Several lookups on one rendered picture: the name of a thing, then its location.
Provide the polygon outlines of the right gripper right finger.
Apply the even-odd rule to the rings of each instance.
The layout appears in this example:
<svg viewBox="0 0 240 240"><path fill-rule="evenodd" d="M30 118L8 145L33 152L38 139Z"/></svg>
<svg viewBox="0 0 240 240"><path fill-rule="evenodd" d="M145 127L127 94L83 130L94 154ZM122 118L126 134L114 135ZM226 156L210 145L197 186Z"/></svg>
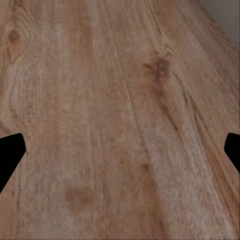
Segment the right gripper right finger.
<svg viewBox="0 0 240 240"><path fill-rule="evenodd" d="M224 151L240 173L240 135L228 133Z"/></svg>

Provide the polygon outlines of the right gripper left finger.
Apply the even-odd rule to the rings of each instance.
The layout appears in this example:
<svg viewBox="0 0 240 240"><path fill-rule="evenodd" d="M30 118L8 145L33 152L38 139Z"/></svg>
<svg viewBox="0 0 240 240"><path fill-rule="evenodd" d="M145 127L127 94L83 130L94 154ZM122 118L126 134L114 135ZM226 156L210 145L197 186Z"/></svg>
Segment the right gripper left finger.
<svg viewBox="0 0 240 240"><path fill-rule="evenodd" d="M0 138L0 193L26 152L22 133Z"/></svg>

